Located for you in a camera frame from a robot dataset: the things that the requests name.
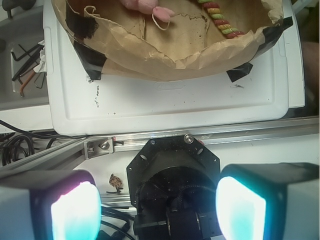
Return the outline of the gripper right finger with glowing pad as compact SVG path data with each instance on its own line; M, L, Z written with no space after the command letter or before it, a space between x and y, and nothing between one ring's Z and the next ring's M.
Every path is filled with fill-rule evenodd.
M229 164L221 172L215 206L227 240L318 240L320 167Z

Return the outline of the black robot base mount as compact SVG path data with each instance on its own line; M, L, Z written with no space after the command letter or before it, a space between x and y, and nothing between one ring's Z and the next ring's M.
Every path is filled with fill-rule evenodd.
M146 161L138 154L126 169L138 239L209 240L221 235L216 210L221 165L214 153L206 147L198 155L166 150Z

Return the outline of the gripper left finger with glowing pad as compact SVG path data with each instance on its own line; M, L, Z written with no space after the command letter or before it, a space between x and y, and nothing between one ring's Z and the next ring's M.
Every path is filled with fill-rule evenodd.
M16 170L0 174L2 240L94 240L101 197L86 170Z

